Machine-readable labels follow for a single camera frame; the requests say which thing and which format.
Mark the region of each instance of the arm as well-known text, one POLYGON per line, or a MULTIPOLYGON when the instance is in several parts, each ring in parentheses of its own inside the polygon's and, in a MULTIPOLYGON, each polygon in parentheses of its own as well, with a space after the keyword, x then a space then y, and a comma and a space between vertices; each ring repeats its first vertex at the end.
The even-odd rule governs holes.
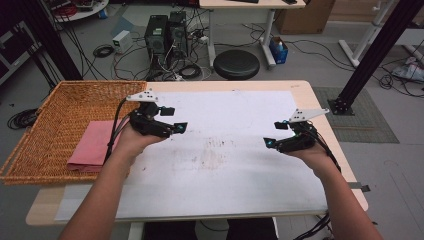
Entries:
POLYGON ((127 125, 112 155, 59 238, 109 239, 131 165, 144 148, 161 140, 155 136, 142 136, 127 125))
POLYGON ((383 239, 342 174, 319 144, 288 154, 302 159, 321 180, 335 239, 383 239))

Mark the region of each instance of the hand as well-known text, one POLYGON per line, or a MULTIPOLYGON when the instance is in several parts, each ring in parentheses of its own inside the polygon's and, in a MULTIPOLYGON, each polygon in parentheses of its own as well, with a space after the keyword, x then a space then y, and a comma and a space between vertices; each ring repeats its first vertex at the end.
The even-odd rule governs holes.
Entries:
POLYGON ((124 154, 127 158, 133 160, 143 150, 154 143, 161 142, 166 138, 160 138, 153 135, 141 135, 135 131, 130 124, 127 124, 121 132, 119 141, 113 152, 124 154))
POLYGON ((305 162, 305 164, 314 171, 318 178, 322 178, 328 174, 333 174, 334 170, 339 172, 331 158, 325 152, 324 148, 317 142, 311 148, 287 152, 285 154, 303 160, 303 162, 305 162))

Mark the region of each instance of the black round stool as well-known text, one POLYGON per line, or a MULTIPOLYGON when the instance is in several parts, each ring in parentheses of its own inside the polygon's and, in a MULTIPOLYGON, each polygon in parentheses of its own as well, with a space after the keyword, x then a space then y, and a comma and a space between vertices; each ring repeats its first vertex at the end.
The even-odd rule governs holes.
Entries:
POLYGON ((243 50, 228 50, 218 54, 213 67, 219 76, 228 80, 246 80, 259 72, 258 58, 243 50))

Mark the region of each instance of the wicker basket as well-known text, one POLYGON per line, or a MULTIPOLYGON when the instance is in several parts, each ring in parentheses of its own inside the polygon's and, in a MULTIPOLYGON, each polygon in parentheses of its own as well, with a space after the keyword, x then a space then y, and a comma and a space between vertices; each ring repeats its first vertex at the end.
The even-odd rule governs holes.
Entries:
MULTIPOLYGON (((67 170, 68 159, 90 121, 113 120, 119 101, 146 85, 144 81, 62 81, 0 169, 0 179, 6 185, 95 180, 96 173, 67 170)), ((137 106, 125 103, 120 117, 137 106)))

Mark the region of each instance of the pink cloth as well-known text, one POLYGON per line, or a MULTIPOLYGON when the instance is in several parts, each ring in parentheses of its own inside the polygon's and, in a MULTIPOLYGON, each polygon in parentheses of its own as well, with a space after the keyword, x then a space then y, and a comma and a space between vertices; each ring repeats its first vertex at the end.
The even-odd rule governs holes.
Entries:
MULTIPOLYGON (((74 153, 68 160, 68 170, 100 172, 106 156, 112 126, 113 121, 91 121, 75 148, 74 153)), ((116 138, 113 147, 116 146, 119 136, 116 138)))

